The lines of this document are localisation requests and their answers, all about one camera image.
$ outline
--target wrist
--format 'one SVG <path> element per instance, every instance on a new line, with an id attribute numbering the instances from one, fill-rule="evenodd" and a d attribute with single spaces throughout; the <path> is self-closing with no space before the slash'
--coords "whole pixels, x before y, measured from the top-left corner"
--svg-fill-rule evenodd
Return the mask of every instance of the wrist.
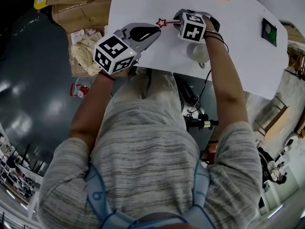
<path id="1" fill-rule="evenodd" d="M 206 30 L 209 30 L 209 31 L 214 31 L 215 30 L 215 27 L 213 25 L 213 23 L 211 22 L 211 20 L 209 19 L 209 17 L 207 16 L 203 16 L 203 20 L 206 24 Z"/>
<path id="2" fill-rule="evenodd" d="M 219 33 L 216 32 L 216 31 L 209 31 L 209 30 L 206 30 L 206 31 L 204 32 L 203 38 L 206 38 L 206 39 L 213 39 L 214 37 L 217 37 L 218 39 L 220 39 L 220 40 L 223 41 L 223 37 L 221 36 L 221 34 L 219 34 Z"/>
<path id="3" fill-rule="evenodd" d="M 96 75 L 96 80 L 98 80 L 98 81 L 100 81 L 100 82 L 105 82 L 105 83 L 109 83 L 109 84 L 113 84 L 114 83 L 114 81 L 115 81 L 115 79 L 113 78 L 112 76 L 106 76 L 106 75 L 104 75 L 104 74 L 101 74 L 101 73 L 99 73 L 99 74 L 97 74 Z"/>
<path id="4" fill-rule="evenodd" d="M 98 73 L 98 77 L 99 78 L 106 78 L 112 82 L 115 81 L 115 74 L 112 74 L 112 75 L 109 75 L 108 73 L 104 72 L 103 70 L 101 70 L 99 73 Z"/>

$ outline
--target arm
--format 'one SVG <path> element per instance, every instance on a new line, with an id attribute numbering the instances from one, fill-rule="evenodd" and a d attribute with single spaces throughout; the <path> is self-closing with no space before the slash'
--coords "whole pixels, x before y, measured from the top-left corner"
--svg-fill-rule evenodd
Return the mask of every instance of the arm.
<path id="1" fill-rule="evenodd" d="M 38 201 L 38 218 L 43 228 L 98 228 L 87 202 L 85 177 L 89 150 L 79 138 L 58 146 L 43 178 Z"/>
<path id="2" fill-rule="evenodd" d="M 207 30 L 214 31 L 209 19 Z M 205 36 L 219 36 L 206 32 Z M 211 61 L 212 80 L 217 102 L 217 115 L 221 132 L 237 121 L 248 122 L 242 84 L 225 45 L 216 38 L 205 39 Z"/>
<path id="3" fill-rule="evenodd" d="M 254 135 L 246 122 L 226 127 L 219 139 L 204 209 L 216 228 L 246 228 L 262 187 L 262 168 Z"/>
<path id="4" fill-rule="evenodd" d="M 97 75 L 85 99 L 78 108 L 70 127 L 69 137 L 77 137 L 92 151 L 102 124 L 113 80 Z"/>

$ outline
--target black square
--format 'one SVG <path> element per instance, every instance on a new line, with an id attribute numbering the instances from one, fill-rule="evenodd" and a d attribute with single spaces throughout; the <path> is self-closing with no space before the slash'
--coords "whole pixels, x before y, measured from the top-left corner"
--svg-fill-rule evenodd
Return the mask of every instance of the black square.
<path id="1" fill-rule="evenodd" d="M 94 60 L 103 68 L 105 71 L 109 71 L 111 60 L 102 54 L 98 49 L 95 52 Z"/>
<path id="2" fill-rule="evenodd" d="M 266 39 L 268 42 L 270 42 L 273 46 L 276 47 L 276 35 L 276 27 L 264 18 L 262 24 L 262 38 Z"/>
<path id="3" fill-rule="evenodd" d="M 99 46 L 114 59 L 128 49 L 128 47 L 115 36 L 102 42 Z"/>
<path id="4" fill-rule="evenodd" d="M 203 21 L 202 17 L 200 17 L 200 16 L 190 14 L 190 13 L 186 13 L 185 15 L 186 15 L 186 18 L 188 21 L 204 24 L 204 21 Z"/>
<path id="5" fill-rule="evenodd" d="M 122 69 L 128 68 L 130 66 L 130 64 L 132 63 L 133 58 L 134 58 L 134 56 L 118 61 L 114 66 L 113 72 L 117 72 Z"/>
<path id="6" fill-rule="evenodd" d="M 201 39 L 202 32 L 203 27 L 186 23 L 183 38 L 199 42 Z"/>
<path id="7" fill-rule="evenodd" d="M 180 29 L 179 29 L 180 36 L 182 36 L 183 26 L 184 26 L 184 19 L 182 18 L 181 19 L 181 24 L 180 24 Z"/>

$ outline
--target person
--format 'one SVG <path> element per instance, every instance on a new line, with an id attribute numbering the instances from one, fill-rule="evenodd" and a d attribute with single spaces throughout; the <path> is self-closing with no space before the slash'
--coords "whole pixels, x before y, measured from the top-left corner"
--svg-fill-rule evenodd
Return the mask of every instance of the person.
<path id="1" fill-rule="evenodd" d="M 274 159 L 270 156 L 270 154 L 264 151 L 262 147 L 259 146 L 257 150 L 259 152 L 262 164 L 263 184 L 267 180 L 275 182 L 279 185 L 285 183 L 287 180 L 287 173 L 283 175 L 281 172 L 284 162 L 276 165 Z"/>
<path id="2" fill-rule="evenodd" d="M 44 228 L 115 229 L 113 223 L 130 221 L 125 228 L 186 229 L 202 220 L 198 228 L 247 226 L 260 198 L 260 159 L 234 64 L 220 36 L 205 37 L 222 131 L 215 165 L 197 162 L 171 73 L 153 70 L 149 87 L 139 73 L 108 104 L 113 79 L 101 73 L 44 176 L 38 203 Z"/>
<path id="3" fill-rule="evenodd" d="M 16 168 L 15 164 L 15 158 L 13 156 L 9 156 L 8 159 L 6 160 L 6 164 L 10 169 Z"/>

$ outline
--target backpack strap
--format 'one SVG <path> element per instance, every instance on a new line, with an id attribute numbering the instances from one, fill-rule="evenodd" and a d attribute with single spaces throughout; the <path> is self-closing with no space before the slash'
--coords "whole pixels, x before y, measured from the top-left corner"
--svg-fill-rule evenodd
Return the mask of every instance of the backpack strap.
<path id="1" fill-rule="evenodd" d="M 112 226 L 117 226 L 115 228 L 126 229 L 129 225 L 135 223 L 134 219 L 122 212 L 118 210 L 112 211 L 107 200 L 104 181 L 93 165 L 90 166 L 85 181 L 88 193 L 87 200 L 94 214 L 100 220 L 101 227 L 107 228 L 106 224 L 109 225 L 110 223 Z"/>
<path id="2" fill-rule="evenodd" d="M 194 187 L 192 189 L 193 207 L 182 215 L 195 228 L 215 229 L 215 226 L 203 209 L 210 180 L 208 170 L 202 166 L 201 160 L 198 160 L 194 171 Z"/>

